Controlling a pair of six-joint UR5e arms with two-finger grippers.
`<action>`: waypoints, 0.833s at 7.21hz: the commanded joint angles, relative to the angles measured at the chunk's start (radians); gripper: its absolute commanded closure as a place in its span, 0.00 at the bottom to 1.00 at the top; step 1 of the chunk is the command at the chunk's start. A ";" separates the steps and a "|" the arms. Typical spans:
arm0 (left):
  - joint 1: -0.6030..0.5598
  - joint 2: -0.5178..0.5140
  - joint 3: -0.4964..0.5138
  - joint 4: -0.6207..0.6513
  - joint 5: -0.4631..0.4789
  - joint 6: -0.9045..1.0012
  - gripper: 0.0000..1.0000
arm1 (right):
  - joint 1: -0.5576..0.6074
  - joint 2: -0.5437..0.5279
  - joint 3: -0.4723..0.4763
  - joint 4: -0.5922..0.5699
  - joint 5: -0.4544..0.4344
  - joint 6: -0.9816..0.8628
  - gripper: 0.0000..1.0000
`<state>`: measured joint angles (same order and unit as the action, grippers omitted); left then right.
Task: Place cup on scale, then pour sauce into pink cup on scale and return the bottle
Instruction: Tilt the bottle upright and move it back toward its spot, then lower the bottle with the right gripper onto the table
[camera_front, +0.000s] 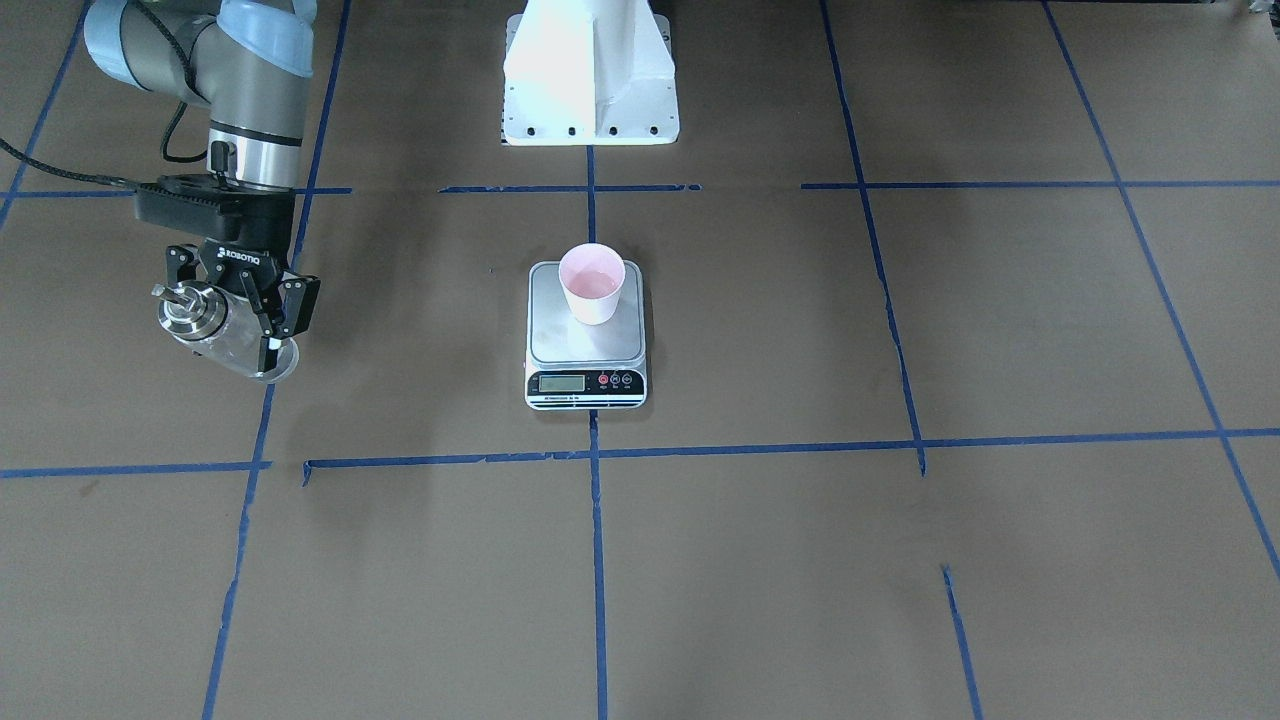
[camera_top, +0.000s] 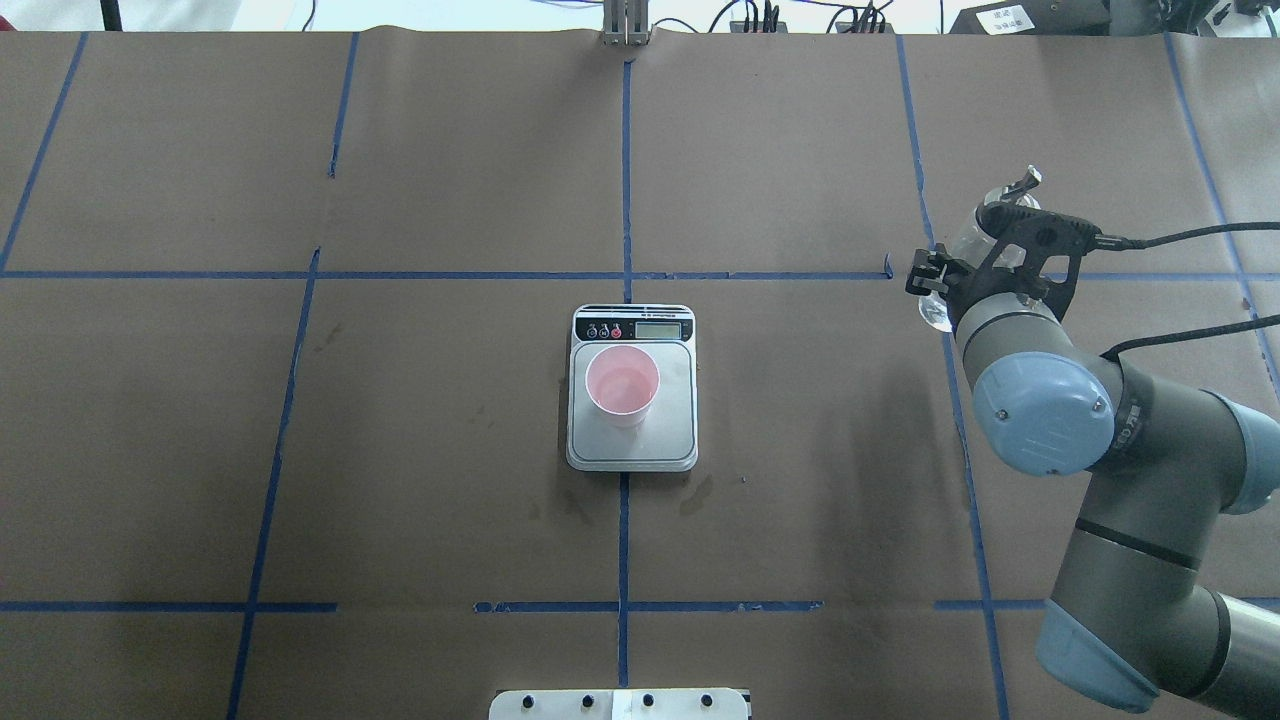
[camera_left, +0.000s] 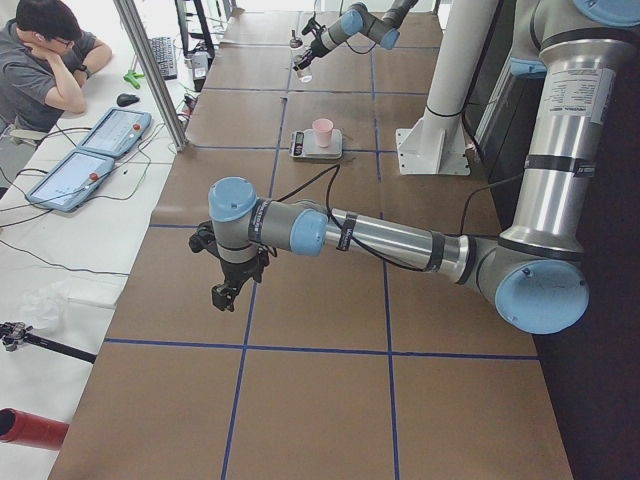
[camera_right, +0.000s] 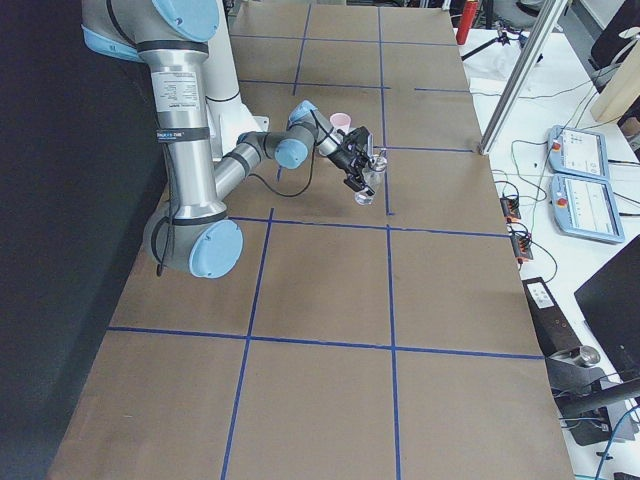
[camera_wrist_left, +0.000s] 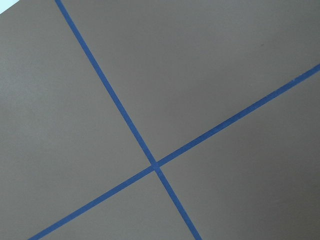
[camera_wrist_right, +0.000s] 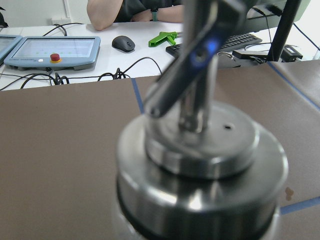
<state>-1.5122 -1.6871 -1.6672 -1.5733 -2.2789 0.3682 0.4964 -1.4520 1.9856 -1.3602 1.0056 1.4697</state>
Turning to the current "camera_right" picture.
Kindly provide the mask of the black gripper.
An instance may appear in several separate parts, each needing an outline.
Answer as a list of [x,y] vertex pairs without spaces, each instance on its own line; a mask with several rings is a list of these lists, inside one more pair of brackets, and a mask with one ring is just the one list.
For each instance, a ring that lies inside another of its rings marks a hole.
[[329,160],[347,172],[344,183],[356,193],[374,196],[373,171],[366,167],[373,158],[373,136],[366,127],[358,127],[343,137],[341,144],[329,155]]

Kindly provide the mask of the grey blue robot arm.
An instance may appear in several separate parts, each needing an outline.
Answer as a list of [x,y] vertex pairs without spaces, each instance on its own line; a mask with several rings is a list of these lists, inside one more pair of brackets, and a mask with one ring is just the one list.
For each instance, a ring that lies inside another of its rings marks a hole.
[[86,1],[82,29],[92,51],[150,70],[170,193],[144,230],[159,268],[214,279],[235,266],[244,238],[224,200],[264,160],[295,169],[322,155],[344,172],[358,203],[373,200],[386,162],[367,129],[335,127],[309,101],[282,131],[250,113],[221,2]]

